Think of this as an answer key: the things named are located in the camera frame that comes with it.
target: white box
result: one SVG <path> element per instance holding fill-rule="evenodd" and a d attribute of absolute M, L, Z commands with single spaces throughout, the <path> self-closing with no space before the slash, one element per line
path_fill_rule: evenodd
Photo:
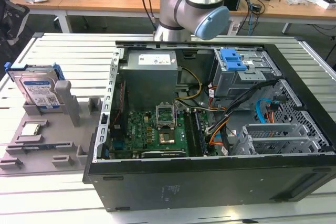
<path fill-rule="evenodd" d="M 336 1 L 335 0 L 318 0 L 316 2 L 319 6 L 326 10 L 336 9 Z"/>

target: floor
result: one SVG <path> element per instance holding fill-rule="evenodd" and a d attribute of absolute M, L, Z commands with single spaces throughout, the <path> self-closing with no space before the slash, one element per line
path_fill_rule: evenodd
<path fill-rule="evenodd" d="M 74 33 L 114 33 L 114 34 L 150 34 L 152 26 L 146 18 L 123 18 L 123 17 L 108 17 L 106 29 L 102 28 L 101 17 L 87 17 L 89 27 L 85 27 L 85 22 L 82 17 L 71 16 L 71 25 Z M 26 24 L 26 28 L 20 37 L 20 41 L 11 49 L 6 45 L 0 45 L 0 51 L 6 52 L 0 54 L 0 66 L 5 62 L 14 62 L 16 57 L 22 51 L 26 43 L 34 32 L 45 33 L 60 33 L 60 29 L 54 27 L 54 16 L 46 15 L 30 15 Z M 319 29 L 324 34 L 318 32 L 311 25 L 293 24 L 287 35 L 281 33 L 283 23 L 260 23 L 256 27 L 253 36 L 297 36 L 305 40 L 322 58 L 325 58 L 330 49 L 336 43 L 331 40 L 331 36 L 336 36 L 336 29 L 323 30 Z M 247 35 L 246 30 L 241 30 L 239 35 Z M 328 59 L 328 63 L 333 66 L 336 62 L 336 50 Z M 0 78 L 4 75 L 4 69 L 0 68 Z"/>

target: yellow wire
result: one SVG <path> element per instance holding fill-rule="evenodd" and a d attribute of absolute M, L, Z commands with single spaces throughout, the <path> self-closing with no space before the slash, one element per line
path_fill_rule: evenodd
<path fill-rule="evenodd" d="M 199 78 L 198 78 L 194 73 L 192 73 L 192 72 L 190 71 L 190 69 L 187 69 L 187 68 L 182 68 L 182 69 L 188 71 L 193 77 L 195 77 L 195 79 L 196 79 L 197 82 L 198 82 L 198 86 L 199 86 L 199 88 L 198 88 L 197 93 L 194 94 L 194 95 L 191 95 L 191 96 L 189 96 L 189 97 L 178 97 L 178 98 L 176 98 L 176 99 L 177 99 L 177 100 L 186 100 L 186 99 L 192 99 L 192 98 L 194 98 L 194 97 L 197 97 L 197 96 L 201 93 L 201 91 L 202 91 L 202 83 L 201 83 L 201 81 L 199 80 Z"/>

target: desk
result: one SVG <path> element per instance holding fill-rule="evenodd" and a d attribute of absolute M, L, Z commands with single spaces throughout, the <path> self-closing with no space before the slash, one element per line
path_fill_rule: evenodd
<path fill-rule="evenodd" d="M 286 0 L 262 1 L 266 10 L 259 18 L 261 22 L 287 23 L 283 33 L 289 29 L 291 23 L 336 25 L 336 11 L 325 10 L 322 7 L 309 3 L 308 5 L 289 5 Z M 247 10 L 245 1 L 241 1 L 239 8 Z"/>
<path fill-rule="evenodd" d="M 147 17 L 141 0 L 49 0 L 45 3 L 30 5 L 22 0 L 14 3 L 27 5 L 32 14 L 51 14 L 59 17 L 63 33 L 71 33 L 68 20 L 70 15 L 102 16 L 102 17 Z M 160 0 L 151 0 L 155 17 L 159 17 Z M 336 25 L 336 11 L 324 10 L 322 7 L 309 3 L 306 5 L 288 5 L 285 0 L 263 1 L 266 11 L 259 21 L 276 23 L 298 23 Z M 238 11 L 230 12 L 232 21 L 229 35 L 236 35 L 240 23 L 247 15 L 247 4 L 241 1 Z"/>
<path fill-rule="evenodd" d="M 44 34 L 42 38 L 31 39 L 15 62 L 47 65 L 56 61 L 61 65 L 65 78 L 71 80 L 71 92 L 79 96 L 79 101 L 87 100 L 93 94 L 102 97 L 110 68 L 109 59 L 111 58 L 108 52 L 113 52 L 116 39 L 125 40 L 129 36 L 125 34 Z M 134 39 L 150 40 L 151 36 L 136 35 Z M 235 37 L 229 36 L 225 36 L 225 39 L 228 42 L 236 40 Z M 323 60 L 309 46 L 304 42 L 297 42 L 292 37 L 241 36 L 239 39 L 255 43 L 262 43 L 267 39 L 269 43 L 279 44 L 279 50 L 284 54 L 295 54 L 297 57 L 310 55 L 324 69 L 330 68 L 322 64 Z M 100 65 L 97 65 L 97 59 L 100 60 Z M 23 102 L 22 94 L 6 75 L 0 81 L 0 124 L 2 126 L 0 157 L 3 156 L 6 145 L 11 141 L 23 116 Z M 243 219 L 252 219 L 273 224 L 323 224 L 335 223 L 336 220 L 334 204 L 336 179 L 300 202 L 113 213 L 105 211 L 93 186 L 84 185 L 81 180 L 82 173 L 0 177 L 0 223 L 60 224 L 75 221 L 80 224 L 93 224 L 98 220 L 99 223 L 110 224 L 224 224 L 229 221 L 241 223 Z"/>

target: label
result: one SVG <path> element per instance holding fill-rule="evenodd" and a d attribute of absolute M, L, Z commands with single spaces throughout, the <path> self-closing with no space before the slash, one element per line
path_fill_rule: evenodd
<path fill-rule="evenodd" d="M 224 146 L 222 146 L 222 153 L 223 153 L 224 156 L 229 155 L 229 152 L 227 151 L 227 149 Z"/>
<path fill-rule="evenodd" d="M 139 55 L 139 65 L 170 65 L 170 55 Z"/>
<path fill-rule="evenodd" d="M 215 91 L 213 89 L 209 89 L 209 96 L 210 97 L 215 97 Z"/>
<path fill-rule="evenodd" d="M 230 134 L 228 134 L 227 136 L 237 136 L 237 131 L 236 130 L 230 131 Z"/>
<path fill-rule="evenodd" d="M 161 188 L 161 201 L 171 201 L 172 199 L 176 199 L 176 195 L 180 192 L 181 186 L 163 186 Z"/>
<path fill-rule="evenodd" d="M 59 107 L 59 101 L 54 93 L 50 91 L 49 81 L 24 81 L 25 89 L 36 106 L 46 109 Z"/>
<path fill-rule="evenodd" d="M 251 61 L 251 60 L 243 60 L 243 63 L 244 63 L 245 65 L 254 65 L 254 64 L 253 64 L 253 61 Z"/>

